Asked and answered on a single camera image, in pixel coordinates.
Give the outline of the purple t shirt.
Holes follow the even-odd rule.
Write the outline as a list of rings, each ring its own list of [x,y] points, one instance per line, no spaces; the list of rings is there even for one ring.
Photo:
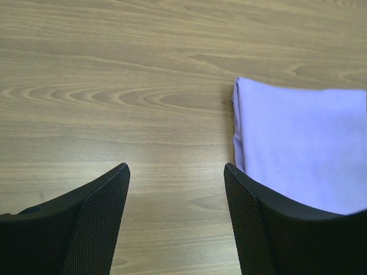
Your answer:
[[[366,209],[366,92],[234,84],[235,165],[299,203]]]

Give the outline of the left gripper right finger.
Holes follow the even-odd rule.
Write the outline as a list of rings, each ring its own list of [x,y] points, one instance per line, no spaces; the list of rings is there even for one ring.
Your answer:
[[[306,206],[230,163],[224,184],[242,274],[366,273],[366,211]]]

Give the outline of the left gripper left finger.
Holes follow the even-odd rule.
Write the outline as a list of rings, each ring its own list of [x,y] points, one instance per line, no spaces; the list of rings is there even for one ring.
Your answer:
[[[1,215],[1,274],[110,274],[130,169],[121,163],[55,199]]]

